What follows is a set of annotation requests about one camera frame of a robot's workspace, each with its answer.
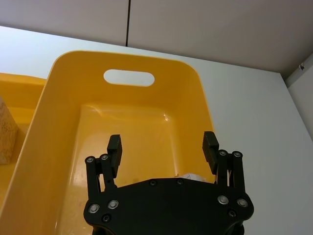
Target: white table surface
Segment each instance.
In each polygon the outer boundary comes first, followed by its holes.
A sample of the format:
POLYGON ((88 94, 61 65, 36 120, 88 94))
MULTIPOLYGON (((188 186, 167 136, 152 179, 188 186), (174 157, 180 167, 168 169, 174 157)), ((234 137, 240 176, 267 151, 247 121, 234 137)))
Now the white table surface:
POLYGON ((246 191, 255 207, 246 234, 312 233, 313 143, 280 74, 7 27, 0 27, 0 72, 47 78, 58 56, 81 49, 191 65, 201 78, 220 147, 244 155, 246 191))

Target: yellow tray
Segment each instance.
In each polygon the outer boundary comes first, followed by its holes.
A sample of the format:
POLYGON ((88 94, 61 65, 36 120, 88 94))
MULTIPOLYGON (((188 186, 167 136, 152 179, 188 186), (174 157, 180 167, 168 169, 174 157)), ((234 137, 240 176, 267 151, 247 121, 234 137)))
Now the yellow tray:
POLYGON ((202 86, 183 62, 75 51, 55 62, 0 215, 0 234, 91 234, 84 159, 120 134, 118 187, 191 172, 212 181, 202 152, 212 130, 202 86), (109 69, 144 71, 148 87, 106 82, 109 69))
POLYGON ((19 127, 11 162, 0 165, 0 206, 44 85, 41 78, 0 73, 0 96, 19 127))

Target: yellow storage tub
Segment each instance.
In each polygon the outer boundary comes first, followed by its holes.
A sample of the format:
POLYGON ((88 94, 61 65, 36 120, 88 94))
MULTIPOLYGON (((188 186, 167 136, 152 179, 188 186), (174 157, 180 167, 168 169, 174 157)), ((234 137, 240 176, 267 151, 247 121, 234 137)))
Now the yellow storage tub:
POLYGON ((41 78, 0 73, 0 96, 19 127, 11 162, 0 165, 0 206, 44 85, 41 78))
POLYGON ((55 62, 0 215, 0 234, 88 235, 85 158, 120 134, 118 187, 191 172, 213 181, 202 152, 212 123, 196 71, 160 58, 75 51, 55 62), (104 80, 105 71, 151 73, 148 87, 104 80))

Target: white wall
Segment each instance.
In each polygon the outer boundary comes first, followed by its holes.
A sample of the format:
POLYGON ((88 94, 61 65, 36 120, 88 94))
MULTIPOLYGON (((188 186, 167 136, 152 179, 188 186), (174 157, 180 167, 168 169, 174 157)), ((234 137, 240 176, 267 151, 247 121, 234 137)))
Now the white wall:
POLYGON ((0 25, 125 45, 128 0, 0 0, 0 25))
POLYGON ((292 83, 288 90, 313 139, 313 66, 292 83))

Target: bin handle hole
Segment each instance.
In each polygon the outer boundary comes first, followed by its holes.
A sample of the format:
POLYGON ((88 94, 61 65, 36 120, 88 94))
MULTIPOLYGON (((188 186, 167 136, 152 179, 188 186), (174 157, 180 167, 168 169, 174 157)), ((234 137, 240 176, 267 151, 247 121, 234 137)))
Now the bin handle hole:
POLYGON ((149 72, 129 70, 107 70, 103 77, 111 84, 139 87, 151 86, 155 81, 155 77, 149 72))

